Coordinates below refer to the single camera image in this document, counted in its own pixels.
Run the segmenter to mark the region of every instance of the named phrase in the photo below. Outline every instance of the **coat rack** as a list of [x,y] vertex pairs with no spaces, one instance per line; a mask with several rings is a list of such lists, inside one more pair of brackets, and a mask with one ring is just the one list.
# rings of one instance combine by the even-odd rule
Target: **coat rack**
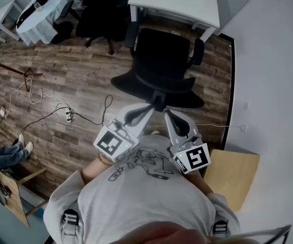
[[28,89],[28,86],[26,84],[26,78],[29,77],[29,76],[41,76],[41,75],[43,75],[42,73],[28,73],[28,71],[31,71],[30,68],[28,68],[26,70],[26,72],[21,72],[21,71],[17,71],[15,69],[13,69],[11,67],[8,67],[8,66],[6,66],[4,64],[1,64],[1,63],[0,63],[0,67],[3,68],[3,69],[6,69],[8,71],[12,71],[12,72],[15,72],[15,73],[20,74],[21,76],[23,76],[27,92],[29,92],[29,89]]

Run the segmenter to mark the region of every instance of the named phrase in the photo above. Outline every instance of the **jeans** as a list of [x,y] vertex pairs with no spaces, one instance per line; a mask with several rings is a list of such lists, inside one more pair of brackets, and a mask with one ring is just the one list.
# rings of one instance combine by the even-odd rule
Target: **jeans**
[[0,170],[25,161],[28,155],[28,150],[20,142],[11,147],[0,147]]

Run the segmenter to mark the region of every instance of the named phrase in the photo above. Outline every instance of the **wooden chair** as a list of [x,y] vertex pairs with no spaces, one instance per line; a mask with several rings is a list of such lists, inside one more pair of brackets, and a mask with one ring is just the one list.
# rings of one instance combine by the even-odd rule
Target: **wooden chair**
[[11,176],[7,175],[5,172],[0,171],[0,183],[3,186],[7,186],[11,192],[10,197],[6,200],[5,207],[8,210],[10,210],[24,225],[28,227],[30,227],[30,225],[29,225],[27,217],[34,214],[39,208],[47,204],[48,200],[39,204],[37,207],[33,208],[30,211],[24,212],[22,202],[21,202],[20,192],[19,192],[19,185],[22,185],[23,183],[45,172],[46,170],[47,168],[42,168],[39,171],[34,172],[19,181],[15,180],[14,178],[11,178]]
[[231,210],[238,211],[250,190],[259,160],[259,155],[214,149],[204,181],[214,193],[226,196]]

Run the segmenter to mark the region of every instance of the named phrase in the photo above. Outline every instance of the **white desk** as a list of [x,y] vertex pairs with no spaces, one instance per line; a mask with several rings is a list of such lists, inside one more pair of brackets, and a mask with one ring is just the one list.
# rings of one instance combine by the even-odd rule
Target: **white desk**
[[[27,10],[36,0],[32,0],[23,11]],[[43,6],[42,11],[35,10],[23,23],[16,27],[16,32],[26,45],[31,42],[37,43],[41,40],[45,44],[51,43],[57,35],[53,27],[55,20],[69,0],[48,0]]]
[[219,28],[217,0],[129,0],[132,21],[137,21],[137,7],[152,8],[192,19],[208,26],[201,36],[204,42]]
[[[5,28],[5,26],[3,25],[3,21],[4,21],[5,17],[8,15],[10,9],[13,6],[20,13],[22,12],[22,9],[15,3],[14,0],[13,1],[10,1],[8,4],[6,4],[2,8],[0,8],[0,29],[2,31],[4,31],[6,34],[8,34],[9,36],[11,36],[13,39],[19,41],[20,38],[17,35],[15,35],[14,33],[12,33],[10,30],[8,30],[7,28]],[[3,39],[2,37],[0,37],[0,41],[3,42],[3,43],[6,42],[6,40]]]

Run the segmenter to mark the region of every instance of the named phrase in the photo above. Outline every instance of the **black office chair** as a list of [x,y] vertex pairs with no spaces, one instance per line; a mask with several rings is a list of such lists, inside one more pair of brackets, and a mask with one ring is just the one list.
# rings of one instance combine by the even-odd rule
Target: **black office chair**
[[83,0],[86,6],[81,17],[72,9],[73,1],[70,1],[61,13],[61,17],[67,16],[69,12],[79,23],[76,28],[76,36],[89,37],[85,46],[89,47],[91,42],[98,37],[106,37],[109,51],[114,53],[111,39],[124,39],[126,32],[125,13],[128,0]]
[[204,42],[196,39],[193,57],[188,60],[190,41],[184,37],[144,28],[134,51],[139,24],[128,28],[125,46],[134,58],[131,70],[111,79],[119,90],[155,105],[157,111],[166,106],[200,108],[204,101],[191,91],[195,78],[184,79],[186,70],[200,65]]

